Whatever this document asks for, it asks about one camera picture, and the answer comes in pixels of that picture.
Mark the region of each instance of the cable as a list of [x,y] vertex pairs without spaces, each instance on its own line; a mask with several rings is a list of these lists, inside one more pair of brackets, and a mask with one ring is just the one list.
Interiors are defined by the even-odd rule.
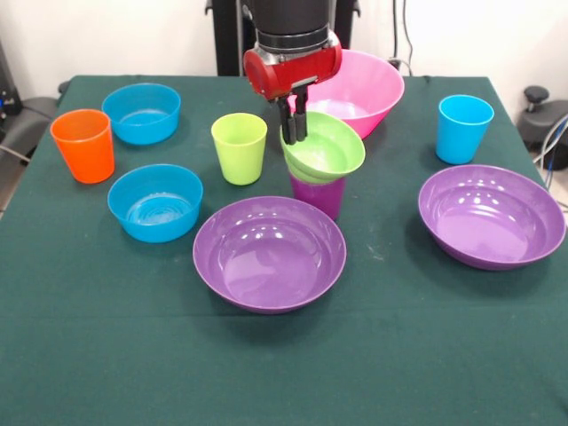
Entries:
[[389,58],[389,60],[397,60],[398,62],[400,62],[401,64],[405,64],[406,68],[408,68],[408,75],[410,75],[412,77],[412,68],[410,67],[410,64],[408,62],[406,62],[404,59],[401,58]]
[[546,179],[544,180],[544,184],[547,187],[547,190],[549,190],[550,187],[552,186],[552,176],[554,175],[553,165],[557,149],[558,149],[558,144],[554,146],[554,149],[552,150],[552,155],[550,155],[550,159],[548,160],[548,172]]
[[4,145],[0,145],[0,151],[5,151],[8,154],[12,154],[15,155],[16,157],[18,157],[19,159],[21,159],[23,162],[30,162],[31,160],[29,158],[27,158],[26,155],[22,155],[20,153],[17,153],[16,151],[14,151],[13,149],[4,146]]
[[[552,128],[550,128],[547,136],[544,138],[544,141],[542,142],[542,149],[540,150],[540,155],[538,155],[537,157],[535,157],[532,160],[532,162],[535,163],[535,164],[537,162],[540,162],[540,168],[541,169],[544,169],[544,157],[545,157],[545,155],[548,154],[556,146],[556,144],[558,143],[560,138],[564,135],[564,132],[566,131],[566,129],[568,129],[568,126],[566,126],[566,122],[568,122],[568,114],[564,115],[560,120],[558,120],[556,122],[556,124],[554,126],[552,126]],[[547,147],[548,142],[551,140],[553,135],[555,135],[555,139],[552,141],[550,146]]]
[[397,23],[397,0],[392,0],[392,27],[394,31],[394,53],[392,56],[398,56],[398,23]]
[[36,113],[36,114],[40,114],[40,115],[44,116],[45,118],[47,118],[48,120],[53,120],[53,117],[50,117],[50,116],[47,115],[46,113],[42,113],[42,112],[41,112],[40,110],[38,110],[38,109],[31,108],[31,107],[25,106],[25,105],[24,105],[22,108],[23,108],[23,109],[27,109],[28,111],[33,111],[33,112]]
[[410,47],[410,52],[408,53],[408,69],[410,69],[410,64],[412,64],[412,54],[414,52],[414,46],[412,45],[410,37],[408,36],[408,25],[406,24],[406,0],[402,0],[402,25],[405,29],[406,41],[408,42],[408,46]]

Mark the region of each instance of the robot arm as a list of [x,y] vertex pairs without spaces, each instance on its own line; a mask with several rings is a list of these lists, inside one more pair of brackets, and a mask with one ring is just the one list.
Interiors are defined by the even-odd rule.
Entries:
[[[244,0],[256,27],[256,45],[245,52],[244,68],[253,89],[280,109],[287,144],[307,135],[309,84],[337,73],[341,45],[329,29],[329,0]],[[296,95],[291,114],[288,95]]]

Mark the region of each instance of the plastic bowl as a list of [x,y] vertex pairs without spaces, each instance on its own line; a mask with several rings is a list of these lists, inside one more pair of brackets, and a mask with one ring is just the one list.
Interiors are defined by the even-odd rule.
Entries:
[[[308,87],[307,109],[331,114],[366,138],[404,91],[402,75],[389,62],[362,51],[343,50],[337,74]],[[295,98],[288,100],[292,109]]]
[[466,165],[442,170],[422,186],[418,207],[440,247],[490,271],[536,262],[562,243],[562,210],[540,185],[513,171]]
[[211,216],[193,243],[193,262],[211,290],[257,313],[293,311],[337,281],[347,257],[324,212],[286,197],[256,197]]
[[192,171],[170,164],[134,169],[108,192],[108,207],[126,233],[143,242],[186,234],[199,216],[203,184]]
[[178,128],[181,98],[168,86],[139,83],[108,95],[102,110],[116,136],[132,145],[151,145],[169,138]]
[[290,172],[311,184],[326,184],[349,175],[365,160],[365,146],[346,123],[329,114],[307,113],[308,136],[294,145],[280,143]]

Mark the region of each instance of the pink bowl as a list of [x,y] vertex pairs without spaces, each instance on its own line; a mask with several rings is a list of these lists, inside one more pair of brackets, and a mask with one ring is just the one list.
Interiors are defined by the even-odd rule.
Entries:
[[[366,138],[397,105],[404,91],[402,76],[389,62],[362,51],[343,50],[339,72],[309,86],[307,109],[333,115]],[[288,100],[292,109],[295,98]]]

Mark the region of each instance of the plastic cup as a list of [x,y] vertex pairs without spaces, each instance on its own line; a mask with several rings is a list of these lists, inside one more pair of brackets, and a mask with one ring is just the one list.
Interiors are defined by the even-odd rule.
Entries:
[[347,177],[326,184],[311,184],[298,179],[291,172],[289,175],[294,198],[320,209],[333,220],[339,217]]
[[449,164],[471,162],[494,111],[491,105],[469,95],[453,95],[438,105],[436,155]]
[[260,178],[267,129],[262,118],[246,113],[224,115],[213,123],[211,135],[227,182],[248,185]]
[[51,135],[73,177],[97,184],[114,173],[113,137],[108,116],[95,109],[78,109],[58,117]]

